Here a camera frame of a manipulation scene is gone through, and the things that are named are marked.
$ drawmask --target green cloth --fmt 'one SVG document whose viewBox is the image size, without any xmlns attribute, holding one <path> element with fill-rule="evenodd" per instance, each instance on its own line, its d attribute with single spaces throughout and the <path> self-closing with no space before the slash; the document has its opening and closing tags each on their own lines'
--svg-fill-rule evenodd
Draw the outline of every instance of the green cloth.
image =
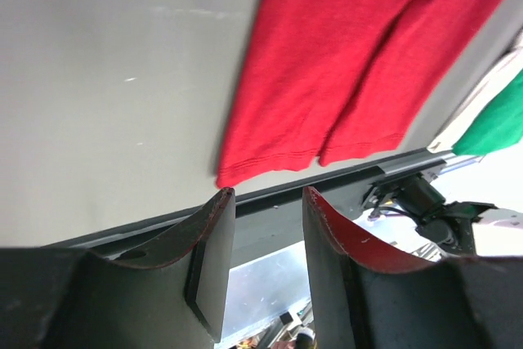
<svg viewBox="0 0 523 349">
<path fill-rule="evenodd" d="M 523 70 L 481 111 L 452 151 L 488 154 L 515 145 L 522 136 Z"/>
</svg>

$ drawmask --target table surface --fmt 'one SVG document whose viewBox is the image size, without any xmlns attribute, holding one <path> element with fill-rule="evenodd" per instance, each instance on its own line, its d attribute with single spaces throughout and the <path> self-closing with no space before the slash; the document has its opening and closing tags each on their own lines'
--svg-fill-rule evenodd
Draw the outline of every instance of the table surface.
<svg viewBox="0 0 523 349">
<path fill-rule="evenodd" d="M 0 0 L 0 244 L 42 245 L 199 205 L 257 0 Z M 397 151 L 271 172 L 242 194 L 425 147 L 523 25 L 505 0 Z"/>
</svg>

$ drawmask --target folded garment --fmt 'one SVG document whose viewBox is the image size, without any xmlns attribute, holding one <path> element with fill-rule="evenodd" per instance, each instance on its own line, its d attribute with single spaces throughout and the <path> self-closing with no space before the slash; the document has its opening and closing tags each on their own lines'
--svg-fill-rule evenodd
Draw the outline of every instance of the folded garment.
<svg viewBox="0 0 523 349">
<path fill-rule="evenodd" d="M 452 149 L 483 155 L 515 145 L 523 136 L 523 71 L 474 120 Z"/>
<path fill-rule="evenodd" d="M 261 0 L 218 186 L 395 149 L 501 0 Z"/>
<path fill-rule="evenodd" d="M 451 150 L 465 134 L 480 112 L 520 73 L 523 69 L 523 32 L 521 32 L 506 54 L 489 73 L 476 85 L 465 101 L 453 113 L 428 146 L 432 153 Z"/>
</svg>

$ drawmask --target white fabric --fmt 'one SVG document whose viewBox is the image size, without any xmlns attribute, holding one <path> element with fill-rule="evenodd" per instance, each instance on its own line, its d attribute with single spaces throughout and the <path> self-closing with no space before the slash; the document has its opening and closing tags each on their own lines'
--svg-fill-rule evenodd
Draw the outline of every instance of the white fabric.
<svg viewBox="0 0 523 349">
<path fill-rule="evenodd" d="M 451 150 L 452 146 L 472 125 L 480 112 L 520 73 L 523 69 L 523 31 L 511 51 L 483 77 L 472 92 L 453 113 L 442 131 L 427 147 L 432 153 Z"/>
</svg>

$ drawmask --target red fabric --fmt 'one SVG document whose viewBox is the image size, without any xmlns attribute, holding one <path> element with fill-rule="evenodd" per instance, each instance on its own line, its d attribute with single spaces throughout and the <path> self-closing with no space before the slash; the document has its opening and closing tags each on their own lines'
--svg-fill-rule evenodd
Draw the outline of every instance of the red fabric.
<svg viewBox="0 0 523 349">
<path fill-rule="evenodd" d="M 261 0 L 218 186 L 395 149 L 501 0 Z"/>
</svg>

